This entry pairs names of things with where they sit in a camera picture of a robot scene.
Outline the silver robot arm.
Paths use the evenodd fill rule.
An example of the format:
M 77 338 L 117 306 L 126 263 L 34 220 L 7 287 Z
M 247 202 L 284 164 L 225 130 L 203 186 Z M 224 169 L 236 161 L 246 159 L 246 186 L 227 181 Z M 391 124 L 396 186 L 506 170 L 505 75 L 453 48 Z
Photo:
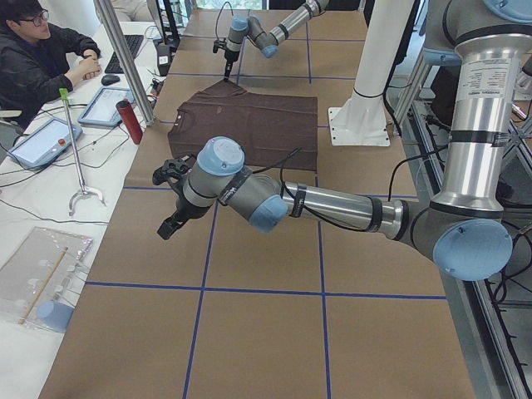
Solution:
M 262 232 L 284 217 L 319 219 L 341 229 L 385 234 L 430 259 L 441 271 L 476 281 L 499 272 L 513 241 L 495 192 L 522 56 L 531 48 L 528 1 L 432 1 L 424 49 L 459 57 L 461 70 L 441 190 L 427 206 L 381 201 L 288 184 L 251 170 L 238 142 L 209 139 L 193 165 L 167 160 L 153 174 L 177 195 L 159 227 L 168 239 L 214 203 L 227 205 Z
M 233 64 L 239 59 L 245 38 L 254 44 L 266 58 L 270 58 L 277 53 L 279 45 L 295 31 L 312 18 L 324 13 L 327 5 L 328 0 L 305 1 L 269 32 L 263 30 L 261 22 L 253 15 L 233 16 L 227 37 L 216 39 L 213 45 L 213 53 L 219 49 L 224 50 L 224 81 L 229 80 Z

